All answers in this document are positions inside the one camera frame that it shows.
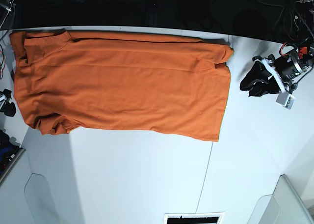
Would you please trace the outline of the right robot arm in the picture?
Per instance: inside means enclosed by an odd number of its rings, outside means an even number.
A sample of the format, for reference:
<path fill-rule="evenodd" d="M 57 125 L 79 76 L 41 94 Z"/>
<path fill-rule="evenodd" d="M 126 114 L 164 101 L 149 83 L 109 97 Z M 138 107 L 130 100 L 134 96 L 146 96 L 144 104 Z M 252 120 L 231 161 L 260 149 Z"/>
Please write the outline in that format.
<path fill-rule="evenodd" d="M 17 0 L 0 0 L 0 8 L 3 9 L 0 18 L 0 28 L 4 26 L 6 20 L 11 16 L 7 30 L 0 36 L 1 43 L 13 28 L 16 15 L 16 1 Z M 13 117 L 16 114 L 16 106 L 12 102 L 12 91 L 6 88 L 0 91 L 0 112 L 8 117 Z"/>

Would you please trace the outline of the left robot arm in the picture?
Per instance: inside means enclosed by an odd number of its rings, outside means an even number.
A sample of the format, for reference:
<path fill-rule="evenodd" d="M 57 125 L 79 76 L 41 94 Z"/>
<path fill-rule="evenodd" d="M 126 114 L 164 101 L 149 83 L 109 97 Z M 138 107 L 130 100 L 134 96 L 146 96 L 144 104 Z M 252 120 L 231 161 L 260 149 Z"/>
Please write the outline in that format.
<path fill-rule="evenodd" d="M 254 65 L 240 83 L 250 97 L 293 93 L 304 77 L 314 70 L 314 0 L 290 0 L 288 41 L 279 49 L 279 57 L 255 56 Z"/>

